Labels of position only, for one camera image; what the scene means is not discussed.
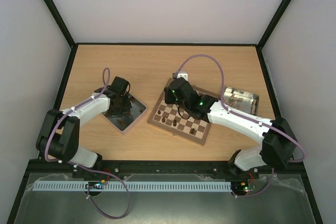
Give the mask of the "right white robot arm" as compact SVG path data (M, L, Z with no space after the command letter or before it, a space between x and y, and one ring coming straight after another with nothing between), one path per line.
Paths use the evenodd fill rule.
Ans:
M229 172L236 178L255 167L284 170L296 148L297 140L284 118L260 118L223 105L216 95L198 94L184 78L174 79L164 88L164 100L194 119L228 127L258 144L248 150L237 150L228 161Z

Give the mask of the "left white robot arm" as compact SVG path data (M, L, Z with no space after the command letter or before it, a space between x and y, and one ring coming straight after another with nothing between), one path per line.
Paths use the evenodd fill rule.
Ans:
M100 169L102 155L79 145L80 127L101 113L122 115L131 109L130 83L115 77L89 98L76 106L62 111L51 109L41 126L36 149L46 161L67 162L83 169Z

